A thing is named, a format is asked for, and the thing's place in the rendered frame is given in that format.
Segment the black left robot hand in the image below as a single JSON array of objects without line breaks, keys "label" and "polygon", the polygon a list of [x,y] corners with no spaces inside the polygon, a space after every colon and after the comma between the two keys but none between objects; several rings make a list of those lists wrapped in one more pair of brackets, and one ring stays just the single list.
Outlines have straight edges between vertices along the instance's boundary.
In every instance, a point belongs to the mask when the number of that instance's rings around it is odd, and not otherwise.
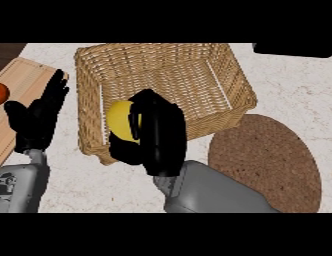
[{"label": "black left robot hand", "polygon": [[4,103],[9,128],[15,131],[14,151],[24,153],[36,149],[45,151],[49,146],[57,115],[69,92],[64,72],[57,69],[46,83],[42,95],[29,106],[17,101]]}]

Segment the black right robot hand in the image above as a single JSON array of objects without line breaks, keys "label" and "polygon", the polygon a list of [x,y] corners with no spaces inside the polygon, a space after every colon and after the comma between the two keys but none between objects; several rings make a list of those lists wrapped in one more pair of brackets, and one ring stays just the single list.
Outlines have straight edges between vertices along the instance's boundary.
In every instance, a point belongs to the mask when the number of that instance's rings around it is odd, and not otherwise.
[{"label": "black right robot hand", "polygon": [[178,176],[187,151],[182,110],[151,89],[125,101],[132,102],[128,119],[139,142],[123,141],[110,132],[110,156],[129,165],[142,165],[150,176]]}]

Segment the yellow lemon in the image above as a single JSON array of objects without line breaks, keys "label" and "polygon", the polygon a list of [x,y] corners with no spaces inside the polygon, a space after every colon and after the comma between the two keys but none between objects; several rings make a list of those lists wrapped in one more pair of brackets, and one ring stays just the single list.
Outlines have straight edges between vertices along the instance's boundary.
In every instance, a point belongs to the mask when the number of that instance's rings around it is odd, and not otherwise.
[{"label": "yellow lemon", "polygon": [[110,132],[120,140],[138,143],[139,140],[132,137],[128,119],[131,105],[131,101],[113,102],[107,110],[105,122]]}]

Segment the wicker basket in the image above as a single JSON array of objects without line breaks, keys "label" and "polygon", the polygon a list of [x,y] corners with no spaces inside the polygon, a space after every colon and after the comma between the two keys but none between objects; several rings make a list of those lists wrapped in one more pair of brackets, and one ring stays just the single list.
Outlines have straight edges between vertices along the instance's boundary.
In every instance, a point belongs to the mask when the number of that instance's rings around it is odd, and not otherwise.
[{"label": "wicker basket", "polygon": [[110,165],[105,112],[153,90],[182,110],[187,138],[238,125],[256,95],[225,43],[107,43],[74,52],[77,145]]}]

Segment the round brown placemat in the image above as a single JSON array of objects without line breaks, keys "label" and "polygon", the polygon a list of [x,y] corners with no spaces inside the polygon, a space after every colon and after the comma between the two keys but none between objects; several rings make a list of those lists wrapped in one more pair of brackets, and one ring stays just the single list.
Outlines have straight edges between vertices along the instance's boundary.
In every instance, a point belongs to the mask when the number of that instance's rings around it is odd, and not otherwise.
[{"label": "round brown placemat", "polygon": [[280,212],[318,212],[321,178],[312,153],[271,117],[246,114],[234,128],[215,133],[207,165],[258,191]]}]

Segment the pale wooden cutting board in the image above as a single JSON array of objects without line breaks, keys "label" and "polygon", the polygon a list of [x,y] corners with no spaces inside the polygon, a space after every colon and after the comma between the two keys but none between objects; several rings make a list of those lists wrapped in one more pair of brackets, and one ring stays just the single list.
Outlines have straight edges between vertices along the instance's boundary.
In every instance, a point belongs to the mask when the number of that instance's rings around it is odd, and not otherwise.
[{"label": "pale wooden cutting board", "polygon": [[[9,90],[7,101],[17,101],[29,106],[40,97],[54,72],[55,70],[46,69],[43,65],[15,58],[0,72],[0,83]],[[15,131],[8,125],[4,103],[0,105],[0,166],[15,146]]]}]

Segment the black appliance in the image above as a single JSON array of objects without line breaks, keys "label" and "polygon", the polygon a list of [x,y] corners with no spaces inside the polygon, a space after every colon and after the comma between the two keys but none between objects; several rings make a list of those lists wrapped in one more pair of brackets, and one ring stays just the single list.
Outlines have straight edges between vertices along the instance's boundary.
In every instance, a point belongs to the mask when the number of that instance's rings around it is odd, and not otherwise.
[{"label": "black appliance", "polygon": [[253,43],[258,54],[328,58],[332,43]]}]

